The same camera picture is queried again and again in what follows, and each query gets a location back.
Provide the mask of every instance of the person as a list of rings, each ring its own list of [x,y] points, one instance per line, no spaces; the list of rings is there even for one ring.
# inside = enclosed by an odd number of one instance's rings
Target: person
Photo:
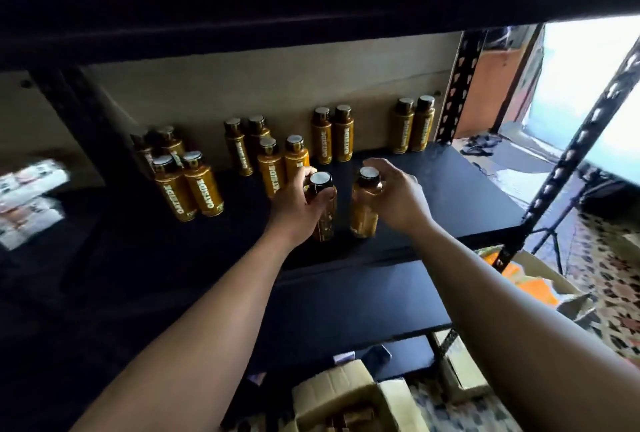
[[[385,181],[356,194],[407,234],[471,356],[524,429],[640,429],[640,371],[561,314],[521,292],[431,217],[415,177],[386,159]],[[72,432],[212,431],[252,354],[269,293],[289,252],[333,196],[311,204],[300,168],[276,194],[264,234],[206,294],[103,391]]]

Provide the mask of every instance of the forearm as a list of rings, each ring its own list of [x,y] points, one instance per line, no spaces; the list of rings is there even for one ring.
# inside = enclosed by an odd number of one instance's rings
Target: forearm
[[[469,352],[524,427],[637,425],[639,372],[427,220],[415,246]]]
[[[265,235],[108,386],[74,432],[213,430],[251,356],[289,249]]]

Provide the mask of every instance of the person's right hand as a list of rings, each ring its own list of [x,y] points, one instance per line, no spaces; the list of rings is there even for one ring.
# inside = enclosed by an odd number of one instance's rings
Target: person's right hand
[[[415,176],[386,159],[367,159],[364,165],[379,170],[384,183],[379,194],[359,190],[355,195],[358,202],[370,206],[391,228],[407,235],[433,222],[422,186]]]

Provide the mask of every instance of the stacked white packages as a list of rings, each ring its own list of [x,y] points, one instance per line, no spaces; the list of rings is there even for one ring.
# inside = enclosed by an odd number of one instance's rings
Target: stacked white packages
[[[0,244],[7,250],[57,223],[60,205],[42,195],[69,181],[56,161],[47,159],[0,177]]]

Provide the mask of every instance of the amber bottle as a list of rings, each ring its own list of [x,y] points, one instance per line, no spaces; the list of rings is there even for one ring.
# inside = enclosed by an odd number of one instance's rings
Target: amber bottle
[[[338,105],[333,122],[333,147],[336,160],[346,162],[353,155],[353,117],[351,107]]]
[[[404,154],[409,149],[411,126],[413,124],[413,99],[400,98],[389,124],[389,147],[394,154]]]
[[[315,197],[320,193],[320,191],[327,187],[332,187],[335,189],[331,174],[322,171],[311,174],[309,178],[309,188],[306,193],[307,202],[310,203],[311,201],[313,201]],[[318,242],[326,242],[333,238],[333,218],[335,217],[336,211],[337,193],[334,194],[331,201],[329,201],[329,204],[320,216],[320,219],[318,220],[314,229],[313,237],[318,240]]]
[[[309,165],[309,149],[305,147],[305,140],[302,136],[287,137],[284,161],[288,181],[291,181],[296,176],[298,168]]]
[[[211,167],[202,160],[199,150],[186,152],[184,161],[184,177],[189,183],[193,199],[196,200],[204,216],[217,216],[225,208]]]
[[[169,154],[175,163],[182,168],[182,156],[184,155],[184,143],[175,136],[175,129],[171,125],[167,125],[162,129],[158,129],[157,133],[162,137],[162,149],[165,154]]]
[[[173,214],[180,221],[188,221],[198,212],[189,185],[170,155],[161,155],[154,159],[156,184],[164,194],[164,198]]]
[[[311,119],[311,140],[318,163],[329,164],[332,159],[331,112],[327,107],[318,107],[314,110]]]
[[[249,153],[249,160],[252,164],[258,161],[258,154],[262,153],[260,139],[271,137],[271,131],[267,127],[267,121],[262,115],[252,115],[248,119],[248,135],[245,140],[246,149]]]
[[[251,176],[253,168],[244,145],[244,134],[240,126],[240,119],[237,117],[225,120],[225,140],[234,169],[240,176]]]
[[[273,198],[273,195],[287,183],[287,172],[282,156],[278,153],[276,139],[272,137],[260,139],[258,169],[262,175],[267,196]]]
[[[436,99],[430,95],[423,95],[418,98],[418,106],[415,108],[413,116],[413,128],[411,131],[411,141],[409,149],[420,152],[427,147],[427,140],[433,124],[433,115],[436,112],[434,105]]]
[[[358,238],[369,238],[376,234],[378,213],[369,206],[355,201],[354,195],[361,189],[371,194],[382,191],[380,173],[377,169],[368,166],[360,168],[351,194],[351,231]]]
[[[154,168],[154,156],[152,154],[152,147],[147,144],[143,136],[131,134],[131,142],[133,142],[133,151],[136,153],[136,157],[142,166],[146,175],[154,176],[156,170]]]

